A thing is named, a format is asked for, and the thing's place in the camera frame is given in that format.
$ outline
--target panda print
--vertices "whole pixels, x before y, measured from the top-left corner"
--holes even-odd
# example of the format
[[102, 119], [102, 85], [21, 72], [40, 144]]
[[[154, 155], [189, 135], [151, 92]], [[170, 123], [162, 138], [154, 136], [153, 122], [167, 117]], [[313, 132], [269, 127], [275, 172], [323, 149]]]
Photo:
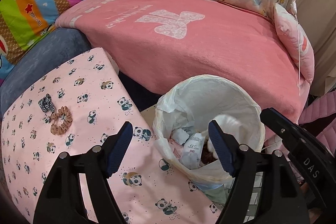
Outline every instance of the panda print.
[[56, 146], [55, 146], [55, 144], [54, 143], [47, 143], [47, 151], [49, 152], [49, 153], [55, 153], [55, 150], [56, 150]]
[[139, 140], [149, 141], [151, 138], [151, 131], [149, 129], [142, 129], [141, 127], [135, 127], [133, 132], [134, 137], [139, 137]]
[[74, 141], [74, 138], [75, 138], [74, 134], [70, 134], [68, 137], [66, 137], [66, 139], [65, 139], [65, 145], [67, 147], [69, 147], [72, 144], [72, 142]]
[[55, 83], [58, 83], [60, 79], [61, 79], [61, 77], [55, 77], [54, 80], [53, 80], [52, 82], [53, 82], [54, 84], [55, 84]]
[[29, 173], [30, 173], [30, 168], [29, 168], [29, 166], [28, 166], [26, 163], [25, 163], [24, 168], [25, 168], [27, 174], [29, 175]]
[[121, 106], [122, 110], [129, 110], [132, 107], [132, 104], [125, 97], [120, 98], [117, 103]]
[[110, 90], [113, 88], [113, 82], [112, 81], [103, 82], [101, 83], [100, 88], [102, 90], [106, 90], [106, 89]]
[[159, 167], [162, 171], [167, 171], [170, 167], [170, 164], [166, 162], [165, 159], [159, 161]]
[[192, 181], [188, 181], [188, 184], [191, 192], [196, 191], [198, 189]]
[[37, 133], [36, 130], [32, 130], [30, 133], [30, 138], [33, 140], [36, 139], [36, 133]]
[[128, 214], [127, 213], [121, 213], [124, 217], [124, 220], [126, 221], [126, 223], [128, 224], [129, 222], [129, 217], [128, 217]]
[[42, 173], [41, 177], [42, 177], [43, 184], [44, 184], [45, 181], [47, 180], [47, 175], [45, 173]]
[[209, 206], [210, 210], [212, 211], [212, 213], [216, 213], [218, 211], [218, 208], [216, 205], [214, 205], [213, 203]]
[[94, 123], [95, 122], [95, 120], [96, 120], [96, 111], [95, 110], [92, 110], [92, 111], [90, 111], [89, 112], [89, 115], [88, 115], [88, 117], [87, 117], [87, 122], [88, 123]]
[[57, 91], [57, 94], [58, 94], [58, 98], [63, 98], [64, 96], [64, 90], [63, 89], [60, 89], [59, 91]]
[[43, 117], [43, 122], [45, 123], [50, 123], [51, 122], [51, 118], [50, 116], [48, 116], [47, 114], [44, 114], [44, 117]]
[[177, 210], [176, 206], [172, 206], [172, 204], [165, 201], [164, 198], [155, 203], [155, 206], [161, 209], [165, 215], [171, 215]]
[[40, 161], [40, 153], [39, 152], [34, 152], [33, 153], [33, 160]]
[[101, 137], [101, 139], [100, 139], [100, 142], [101, 142], [101, 143], [104, 143], [104, 142], [106, 141], [107, 137], [108, 137], [108, 135], [105, 134], [105, 133], [103, 133], [103, 135], [102, 135], [102, 137]]
[[88, 101], [89, 96], [87, 94], [83, 94], [81, 96], [77, 97], [77, 104], [81, 103], [81, 102], [87, 102]]
[[73, 68], [71, 71], [69, 71], [69, 75], [73, 75], [73, 73], [76, 71], [77, 68]]
[[105, 65], [100, 65], [100, 64], [96, 64], [93, 68], [96, 70], [102, 70], [105, 67]]
[[73, 85], [74, 86], [82, 85], [84, 83], [84, 81], [85, 81], [84, 78], [78, 78]]
[[129, 172], [123, 174], [123, 182], [125, 185], [128, 186], [141, 186], [142, 185], [142, 178], [141, 175], [139, 175], [136, 172]]

